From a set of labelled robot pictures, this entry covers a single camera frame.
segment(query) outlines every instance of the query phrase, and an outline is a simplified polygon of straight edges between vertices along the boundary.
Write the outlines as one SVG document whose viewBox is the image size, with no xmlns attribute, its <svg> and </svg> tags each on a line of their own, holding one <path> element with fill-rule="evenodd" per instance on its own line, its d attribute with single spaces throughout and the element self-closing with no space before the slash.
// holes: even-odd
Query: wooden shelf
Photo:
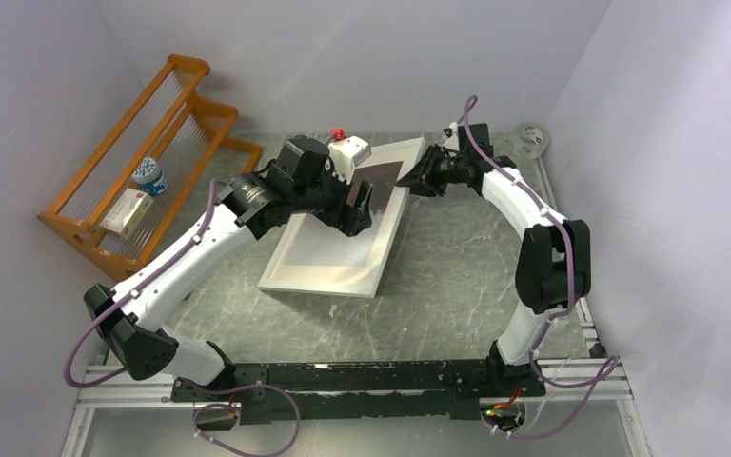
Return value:
<svg viewBox="0 0 731 457">
<path fill-rule="evenodd" d="M 262 148 L 228 135 L 239 111 L 196 91 L 209 72 L 200 59 L 172 54 L 116 126 L 38 218 L 111 278 L 122 281 L 151 259 L 169 225 L 219 148 L 249 154 L 252 171 Z M 99 223 L 145 157 L 159 160 L 169 179 L 127 241 Z"/>
</svg>

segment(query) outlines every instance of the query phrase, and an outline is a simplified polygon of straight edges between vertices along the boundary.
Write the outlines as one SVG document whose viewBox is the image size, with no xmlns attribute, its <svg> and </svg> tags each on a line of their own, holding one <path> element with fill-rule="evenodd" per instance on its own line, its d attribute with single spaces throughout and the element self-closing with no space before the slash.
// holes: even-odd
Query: white wall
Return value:
<svg viewBox="0 0 731 457">
<path fill-rule="evenodd" d="M 656 456 L 731 455 L 731 6 L 613 2 L 548 121 Z"/>
<path fill-rule="evenodd" d="M 142 80 L 206 59 L 236 129 L 431 131 L 470 93 L 496 129 L 544 121 L 609 0 L 98 3 Z"/>
<path fill-rule="evenodd" d="M 63 360 L 107 278 L 35 215 L 139 90 L 91 2 L 0 1 L 0 456 L 62 448 Z"/>
</svg>

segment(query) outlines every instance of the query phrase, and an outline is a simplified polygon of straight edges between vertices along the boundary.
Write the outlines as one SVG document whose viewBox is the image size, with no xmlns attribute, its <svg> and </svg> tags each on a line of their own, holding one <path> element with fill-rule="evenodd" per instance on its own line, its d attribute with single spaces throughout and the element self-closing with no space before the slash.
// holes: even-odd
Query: white box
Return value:
<svg viewBox="0 0 731 457">
<path fill-rule="evenodd" d="M 349 136 L 330 144 L 329 156 L 335 164 L 335 174 L 351 182 L 354 170 L 371 157 L 371 145 L 363 138 Z"/>
<path fill-rule="evenodd" d="M 138 189 L 125 189 L 99 226 L 127 240 L 141 223 L 150 205 L 152 197 L 148 193 Z"/>
</svg>

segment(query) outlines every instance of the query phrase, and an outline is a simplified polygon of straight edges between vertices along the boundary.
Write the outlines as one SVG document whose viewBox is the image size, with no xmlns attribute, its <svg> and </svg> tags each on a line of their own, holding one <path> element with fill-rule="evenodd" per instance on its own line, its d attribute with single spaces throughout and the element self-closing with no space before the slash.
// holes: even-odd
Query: blue cylindrical container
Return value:
<svg viewBox="0 0 731 457">
<path fill-rule="evenodd" d="M 164 171 L 158 162 L 152 157 L 145 157 L 138 169 L 133 173 L 133 181 L 138 189 L 155 197 L 161 195 L 169 186 L 169 179 L 164 176 Z"/>
</svg>

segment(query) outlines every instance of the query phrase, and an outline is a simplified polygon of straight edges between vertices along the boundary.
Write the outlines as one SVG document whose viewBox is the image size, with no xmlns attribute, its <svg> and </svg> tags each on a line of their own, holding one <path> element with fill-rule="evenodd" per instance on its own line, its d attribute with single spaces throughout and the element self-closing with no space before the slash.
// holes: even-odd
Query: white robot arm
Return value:
<svg viewBox="0 0 731 457">
<path fill-rule="evenodd" d="M 354 205 L 346 203 L 354 169 L 369 156 L 369 144 L 357 137 L 328 146 L 292 138 L 276 160 L 234 178 L 216 195 L 212 182 L 206 213 L 141 271 L 113 289 L 91 288 L 86 306 L 130 376 L 164 372 L 204 387 L 230 387 L 234 365 L 226 355 L 211 342 L 174 333 L 164 325 L 168 316 L 229 255 L 292 213 L 314 214 L 347 236 L 370 227 L 371 185 L 363 182 Z"/>
<path fill-rule="evenodd" d="M 497 349 L 506 371 L 513 371 L 528 365 L 529 351 L 545 321 L 567 304 L 565 260 L 553 259 L 553 249 L 564 253 L 564 242 L 547 216 L 561 223 L 570 234 L 576 297 L 584 297 L 590 289 L 589 228 L 581 220 L 567 220 L 530 191 L 510 159 L 490 157 L 492 147 L 486 124 L 473 125 L 470 131 L 500 170 L 489 165 L 472 147 L 464 126 L 453 123 L 445 129 L 442 145 L 429 147 L 399 185 L 410 188 L 411 193 L 433 197 L 444 195 L 448 184 L 467 184 L 496 207 L 523 240 L 515 277 L 521 301 L 492 349 Z"/>
</svg>

